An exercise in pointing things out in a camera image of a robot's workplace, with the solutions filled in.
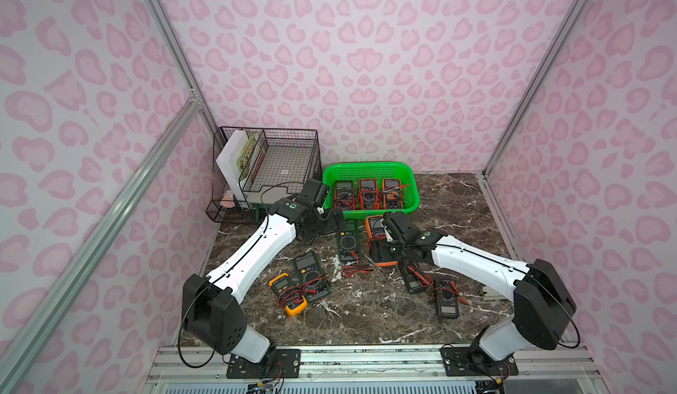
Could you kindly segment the orange multimeter with leads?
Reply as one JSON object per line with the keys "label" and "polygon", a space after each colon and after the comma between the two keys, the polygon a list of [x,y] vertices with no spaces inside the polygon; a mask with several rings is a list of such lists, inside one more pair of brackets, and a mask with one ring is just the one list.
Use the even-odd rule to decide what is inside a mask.
{"label": "orange multimeter with leads", "polygon": [[365,219],[368,234],[368,251],[375,265],[389,267],[398,264],[396,251],[388,244],[382,216]]}

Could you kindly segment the red multimeter small screen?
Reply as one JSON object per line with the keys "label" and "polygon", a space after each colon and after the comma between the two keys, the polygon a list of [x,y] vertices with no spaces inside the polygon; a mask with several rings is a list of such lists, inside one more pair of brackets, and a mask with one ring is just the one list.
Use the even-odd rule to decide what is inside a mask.
{"label": "red multimeter small screen", "polygon": [[378,210],[380,208],[380,191],[376,179],[360,179],[358,182],[358,198],[361,209]]}

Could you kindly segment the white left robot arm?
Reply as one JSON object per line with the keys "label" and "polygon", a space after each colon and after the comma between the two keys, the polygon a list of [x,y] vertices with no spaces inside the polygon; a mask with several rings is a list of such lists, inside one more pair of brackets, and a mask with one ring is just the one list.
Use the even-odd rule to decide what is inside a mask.
{"label": "white left robot arm", "polygon": [[251,363],[268,362],[273,344],[248,325],[243,300],[261,272],[297,239],[313,242],[338,229],[342,212],[324,207],[330,187],[308,179],[301,192],[280,198],[261,226],[206,277],[193,274],[183,284],[181,334],[188,333],[219,355]]}

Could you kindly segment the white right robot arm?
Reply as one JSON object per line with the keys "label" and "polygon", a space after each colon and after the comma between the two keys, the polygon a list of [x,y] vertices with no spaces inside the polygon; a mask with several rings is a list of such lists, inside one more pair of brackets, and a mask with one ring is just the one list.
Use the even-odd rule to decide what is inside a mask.
{"label": "white right robot arm", "polygon": [[435,228],[419,230],[403,212],[386,212],[389,246],[414,263],[431,263],[488,286],[513,304],[513,314],[472,342],[469,362],[497,365],[530,346],[555,350],[573,325],[576,303],[551,263],[532,263],[488,253]]}

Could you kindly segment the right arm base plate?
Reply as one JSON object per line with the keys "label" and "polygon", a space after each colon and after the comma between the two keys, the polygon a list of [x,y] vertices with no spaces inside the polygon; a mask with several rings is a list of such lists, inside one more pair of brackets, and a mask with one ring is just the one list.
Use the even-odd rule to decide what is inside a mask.
{"label": "right arm base plate", "polygon": [[444,345],[440,348],[446,376],[511,377],[519,374],[512,355],[504,360],[490,359],[474,347]]}

